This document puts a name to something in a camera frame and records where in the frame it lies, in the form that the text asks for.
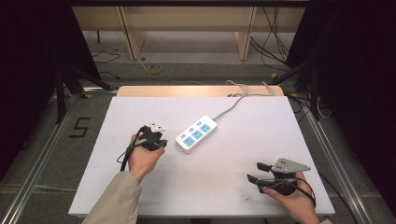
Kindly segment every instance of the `table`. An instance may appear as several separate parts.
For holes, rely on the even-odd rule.
[[[312,168],[305,172],[305,177],[317,195],[317,213],[334,214],[289,101],[279,87],[274,89],[276,96],[241,100],[217,120],[218,129],[187,155],[176,150],[175,136],[197,116],[203,113],[212,116],[227,109],[236,98],[224,96],[243,90],[235,86],[120,88],[107,111],[69,214],[84,217],[89,213],[120,169],[116,158],[125,149],[130,135],[149,119],[161,122],[167,129],[163,138],[168,140],[168,146],[154,171],[142,182],[139,216],[286,216],[284,208],[261,195],[246,176],[271,178],[272,175],[257,170],[256,162],[274,164],[282,155]],[[253,92],[267,90],[264,86],[254,86]]]

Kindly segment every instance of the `sleeve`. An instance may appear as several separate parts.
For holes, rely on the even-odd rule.
[[[134,175],[118,173],[82,223],[136,223],[141,191]]]

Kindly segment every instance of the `power strip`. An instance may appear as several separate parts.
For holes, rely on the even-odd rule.
[[[201,117],[176,137],[177,149],[190,153],[213,133],[217,127],[218,124],[210,117]]]

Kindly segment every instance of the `gray floor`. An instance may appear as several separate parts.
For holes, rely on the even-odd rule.
[[[255,34],[257,39],[263,40],[264,35]],[[128,52],[124,47],[123,36],[120,33],[101,33],[101,43],[96,42],[96,32],[86,32],[85,36],[91,48],[92,54],[100,51],[118,53],[120,57],[110,63],[98,63],[100,72],[111,72],[120,79],[115,79],[109,73],[102,73],[104,82],[112,86],[122,85],[179,85],[169,80],[159,80],[150,77],[143,67],[129,59]],[[292,40],[292,34],[284,34],[286,45]],[[272,52],[276,52],[274,42],[269,46]],[[101,53],[95,56],[97,62],[106,62],[113,59],[114,55]],[[161,63],[163,72],[155,78],[166,78],[177,81],[199,81],[208,85],[225,85],[226,80],[231,79],[237,83],[259,85],[262,81],[271,80],[271,74],[281,76],[283,71],[265,67],[259,53],[249,50],[246,61],[238,58],[237,47],[231,33],[152,33],[148,34],[142,49],[141,58],[144,65]],[[267,60],[269,64],[280,66],[274,61]],[[284,92],[292,91],[294,79],[292,78],[281,84]],[[87,81],[81,82],[85,87],[95,87]],[[25,205],[18,223],[81,223],[78,217],[67,214],[68,208],[73,201],[79,181],[91,156],[93,145],[99,134],[102,122],[112,93],[92,93],[87,97],[72,96],[76,104],[71,110],[70,116],[64,126],[62,135],[54,148],[46,167],[41,174],[37,186]],[[297,110],[299,106],[290,101],[291,106]],[[18,158],[10,167],[6,177],[0,185],[0,215],[6,211],[21,184],[35,165],[41,151],[47,144],[56,121],[56,100],[52,98],[48,107],[43,111],[35,131],[29,137],[26,149],[21,151]],[[318,167],[337,190],[341,191],[332,167],[329,164],[323,148],[319,143],[307,115],[304,111],[295,114],[296,119],[304,135],[305,142]],[[74,130],[78,118],[90,118],[83,120],[80,126],[88,127],[85,137],[70,138],[70,135],[81,134],[81,130]],[[373,223],[396,223],[395,217],[389,211],[375,186],[361,168],[359,162],[353,157],[348,144],[339,129],[337,122],[329,117],[322,118],[323,126],[336,154],[340,158],[348,177],[358,192],[367,213]],[[351,215],[341,202],[335,191],[324,182],[326,190],[331,198],[336,213],[329,219],[332,223],[353,223]],[[266,220],[274,223],[294,223],[290,217],[269,217]],[[139,223],[191,223],[188,219],[147,219],[142,218]],[[265,223],[264,218],[213,218],[211,223]]]

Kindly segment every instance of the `floor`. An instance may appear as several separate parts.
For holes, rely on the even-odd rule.
[[[101,32],[100,43],[96,32],[84,32],[84,35],[97,62],[102,80],[112,86],[178,84],[175,81],[225,85],[227,79],[259,85],[263,80],[268,82],[272,80],[272,76],[285,73],[276,68],[286,68],[270,59],[265,59],[265,62],[275,68],[265,67],[262,56],[253,48],[249,49],[247,60],[240,61],[231,33],[149,33],[140,54],[140,62],[143,65],[163,65],[163,72],[153,77],[145,73],[139,61],[131,61],[122,33]],[[266,38],[266,34],[253,36],[260,43]],[[287,48],[292,39],[293,34],[282,34],[282,41]],[[274,39],[269,40],[267,48],[281,57],[280,54],[276,54],[278,49]],[[293,91],[294,81],[295,77],[280,86],[284,92]],[[88,81],[81,83],[87,89],[97,89],[97,86]],[[35,162],[42,158],[44,151],[48,151],[44,167],[37,174],[35,188],[18,214],[18,223],[81,223],[82,219],[67,214],[68,207],[73,202],[80,178],[106,116],[106,109],[114,94],[114,91],[90,91],[84,97],[66,94],[68,113],[63,126],[55,124],[56,99],[49,100],[48,107],[43,111],[35,131],[29,137],[25,150],[21,151],[0,183],[1,216],[6,214],[19,189],[31,176],[31,171],[36,167]],[[293,101],[290,101],[290,104],[295,111],[299,110],[298,104]],[[350,152],[336,120],[332,116],[326,118],[328,113],[326,108],[323,109],[320,122],[314,122],[310,118],[310,113],[304,110],[295,113],[318,169],[335,186],[333,189],[323,180],[336,213],[332,217],[322,217],[321,220],[354,223],[347,207],[337,195],[337,192],[340,192],[343,198],[352,197],[353,202],[348,201],[349,204],[361,204],[362,209],[352,208],[357,213],[363,211],[363,214],[358,214],[360,220],[363,220],[361,223],[396,223],[381,195]],[[80,126],[89,129],[83,138],[70,137],[81,134],[81,130],[74,129],[78,119],[81,119]],[[328,142],[320,141],[318,134],[326,136]],[[49,144],[49,139],[54,140],[55,144]],[[346,184],[340,181],[340,176],[346,178]],[[138,223],[187,224],[191,223],[191,220],[141,218]],[[210,223],[283,224],[294,221],[290,217],[212,218]]]

